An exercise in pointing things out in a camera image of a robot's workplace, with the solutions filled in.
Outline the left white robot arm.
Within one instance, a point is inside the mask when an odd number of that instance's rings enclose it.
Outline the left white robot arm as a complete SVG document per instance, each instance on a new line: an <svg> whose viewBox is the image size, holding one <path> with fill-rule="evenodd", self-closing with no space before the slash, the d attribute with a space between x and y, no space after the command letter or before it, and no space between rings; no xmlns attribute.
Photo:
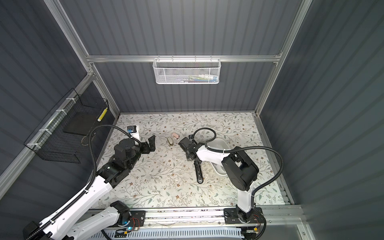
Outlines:
<svg viewBox="0 0 384 240"><path fill-rule="evenodd" d="M101 197L113 190L126 178L141 155L156 149L155 136L141 143L136 138L123 139L115 146L115 156L99 170L94 169L90 181L67 203L40 222L30 222L23 229L25 240L86 240L111 226L124 232L131 232L143 225L133 216L130 208L121 201L94 216L80 221L80 218Z"/></svg>

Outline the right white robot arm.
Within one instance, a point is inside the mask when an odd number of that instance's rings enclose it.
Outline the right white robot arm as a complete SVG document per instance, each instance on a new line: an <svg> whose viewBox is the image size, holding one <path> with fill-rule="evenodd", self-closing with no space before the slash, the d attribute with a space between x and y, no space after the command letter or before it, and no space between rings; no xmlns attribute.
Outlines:
<svg viewBox="0 0 384 240"><path fill-rule="evenodd" d="M200 164L210 162L222 171L238 189L238 212L243 216L252 212L254 204L251 197L259 168L245 151L241 151L240 147L235 147L236 152L224 153L229 146L223 139L218 138L205 145L185 137L179 142L179 146L186 153L187 160L194 162L199 184L204 182Z"/></svg>

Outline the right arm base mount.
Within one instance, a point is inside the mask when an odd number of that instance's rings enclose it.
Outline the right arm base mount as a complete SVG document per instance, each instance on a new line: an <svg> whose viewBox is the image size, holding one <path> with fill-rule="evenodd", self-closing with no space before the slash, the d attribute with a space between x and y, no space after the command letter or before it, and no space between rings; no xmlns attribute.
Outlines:
<svg viewBox="0 0 384 240"><path fill-rule="evenodd" d="M224 210L225 223L229 225L233 224L265 224L266 219L264 217L261 208L253 207L247 213L242 211L238 206L235 208L225 208Z"/></svg>

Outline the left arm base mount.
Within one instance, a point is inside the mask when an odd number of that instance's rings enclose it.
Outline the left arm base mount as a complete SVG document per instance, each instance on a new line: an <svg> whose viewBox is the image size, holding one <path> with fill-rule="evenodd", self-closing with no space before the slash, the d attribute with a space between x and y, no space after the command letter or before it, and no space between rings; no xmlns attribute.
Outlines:
<svg viewBox="0 0 384 240"><path fill-rule="evenodd" d="M125 229L128 232L136 231L144 226L146 213L146 211L130 210L129 212L123 213L123 215L118 218L117 223L109 226L109 228Z"/></svg>

